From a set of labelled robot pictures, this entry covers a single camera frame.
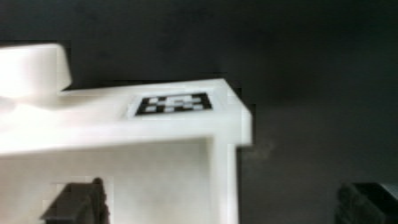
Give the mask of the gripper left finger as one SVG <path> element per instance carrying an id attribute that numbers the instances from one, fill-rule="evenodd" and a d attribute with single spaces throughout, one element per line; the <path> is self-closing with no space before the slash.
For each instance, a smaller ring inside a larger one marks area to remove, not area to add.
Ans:
<path id="1" fill-rule="evenodd" d="M 110 224 L 103 180 L 69 183 L 41 215 L 44 224 Z"/>

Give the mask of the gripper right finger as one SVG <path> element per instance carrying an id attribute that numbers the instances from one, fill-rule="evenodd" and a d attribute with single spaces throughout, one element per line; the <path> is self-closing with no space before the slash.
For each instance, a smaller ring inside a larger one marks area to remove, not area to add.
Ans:
<path id="1" fill-rule="evenodd" d="M 334 224 L 398 224 L 398 184 L 341 185 Z"/>

